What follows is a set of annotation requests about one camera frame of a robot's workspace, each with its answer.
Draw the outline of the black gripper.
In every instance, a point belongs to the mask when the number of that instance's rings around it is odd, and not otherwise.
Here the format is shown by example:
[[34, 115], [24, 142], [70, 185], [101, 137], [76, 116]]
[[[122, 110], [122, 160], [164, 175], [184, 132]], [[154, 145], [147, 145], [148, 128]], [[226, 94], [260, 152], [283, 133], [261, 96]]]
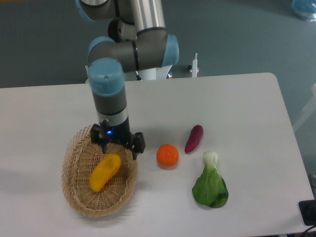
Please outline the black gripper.
[[108, 150], [107, 144], [114, 143], [126, 147], [132, 152], [133, 160], [145, 150], [145, 139], [142, 132], [130, 132], [129, 118], [123, 123], [110, 126], [109, 122], [94, 124], [90, 130], [91, 143], [98, 145], [103, 153]]

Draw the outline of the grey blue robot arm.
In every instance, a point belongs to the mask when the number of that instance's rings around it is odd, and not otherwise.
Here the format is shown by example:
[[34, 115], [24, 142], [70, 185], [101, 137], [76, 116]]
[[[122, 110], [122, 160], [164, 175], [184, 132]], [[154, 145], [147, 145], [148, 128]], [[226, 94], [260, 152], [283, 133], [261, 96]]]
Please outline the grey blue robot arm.
[[176, 64], [177, 37], [166, 31], [159, 0], [78, 0], [76, 5], [86, 19], [110, 18], [136, 31], [130, 38], [123, 38], [118, 30], [95, 38], [88, 48], [86, 70], [99, 120], [91, 129], [91, 142], [103, 152], [109, 143], [119, 144], [137, 157], [145, 140], [142, 133], [130, 132], [125, 75]]

